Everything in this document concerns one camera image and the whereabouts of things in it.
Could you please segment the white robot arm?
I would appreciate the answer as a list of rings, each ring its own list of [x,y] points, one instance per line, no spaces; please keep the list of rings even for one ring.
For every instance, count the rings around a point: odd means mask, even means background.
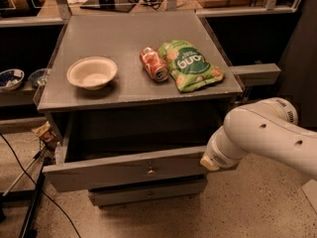
[[[211,136],[200,164],[228,169],[248,154],[279,161],[317,179],[317,133],[297,125],[294,106],[279,97],[232,109]]]

